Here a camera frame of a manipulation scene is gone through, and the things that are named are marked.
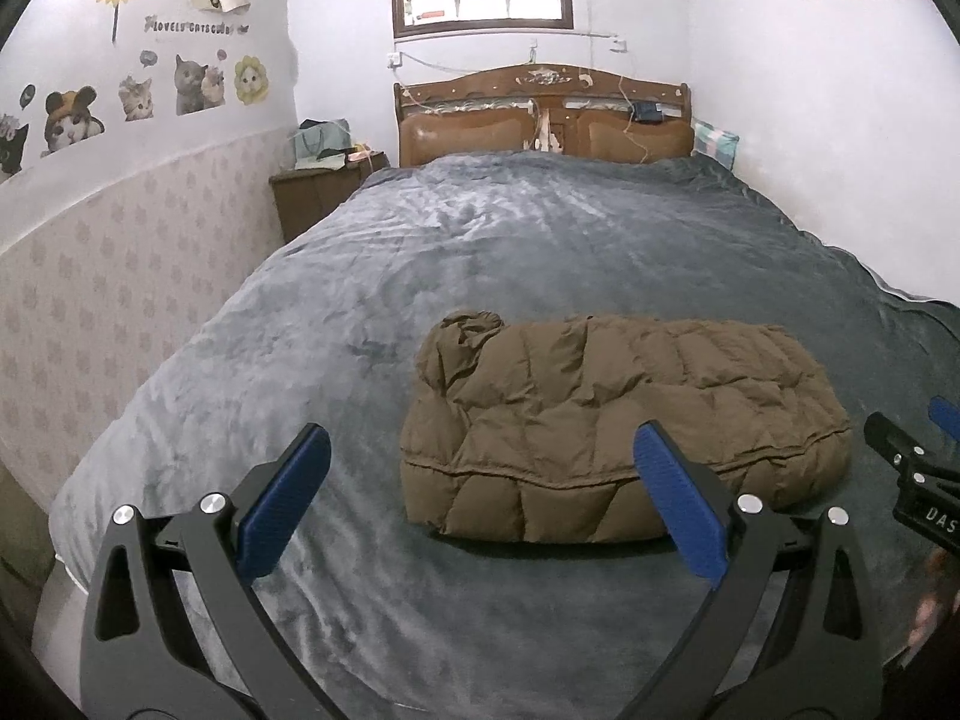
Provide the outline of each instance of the wooden bedside table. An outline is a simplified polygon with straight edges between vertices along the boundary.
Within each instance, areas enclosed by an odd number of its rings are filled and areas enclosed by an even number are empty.
[[[270,177],[274,190],[283,242],[309,230],[346,202],[372,172],[389,167],[382,151],[371,153],[370,160],[348,162],[339,170],[287,170]]]

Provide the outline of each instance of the plaid pillow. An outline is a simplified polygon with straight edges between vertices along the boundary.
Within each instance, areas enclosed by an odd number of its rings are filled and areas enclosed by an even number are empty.
[[[727,170],[733,170],[733,160],[736,159],[736,146],[740,136],[731,132],[724,132],[706,122],[693,122],[693,151],[707,154]]]

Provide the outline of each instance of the leather headboard cushion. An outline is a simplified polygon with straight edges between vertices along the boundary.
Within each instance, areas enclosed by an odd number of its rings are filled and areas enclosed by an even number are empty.
[[[536,119],[522,108],[415,113],[400,123],[400,167],[466,151],[522,151],[536,138]]]
[[[582,111],[577,117],[577,155],[605,162],[650,164],[659,159],[688,157],[693,129],[682,119],[662,124],[631,122],[618,111]]]

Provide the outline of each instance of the headboard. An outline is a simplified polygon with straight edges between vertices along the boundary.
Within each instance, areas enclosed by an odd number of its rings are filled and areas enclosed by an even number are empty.
[[[517,65],[452,81],[394,85],[400,167],[465,151],[539,148],[608,162],[690,156],[690,88],[574,65]],[[630,121],[660,103],[662,124]]]

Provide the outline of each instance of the bed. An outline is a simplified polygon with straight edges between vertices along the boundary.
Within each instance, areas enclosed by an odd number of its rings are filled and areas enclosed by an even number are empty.
[[[666,124],[628,127],[638,98],[664,100]],[[851,255],[691,156],[685,86],[521,66],[398,88],[397,119],[402,167],[275,252],[80,461],[50,512],[78,584],[117,506],[184,511],[314,421],[332,437],[333,469],[280,567],[254,588],[347,714],[616,716],[707,586],[668,541],[469,544],[406,522],[398,438],[414,357],[430,327],[463,308],[508,322],[779,324],[826,367],[854,429],[884,410],[951,450],[925,403],[957,399],[960,312],[890,295]],[[850,512],[888,656],[910,628],[928,553],[890,517],[895,500],[894,478],[857,437],[847,478],[803,509]],[[749,671],[778,589],[731,680]],[[214,673],[242,688],[195,587],[184,580],[181,592]]]

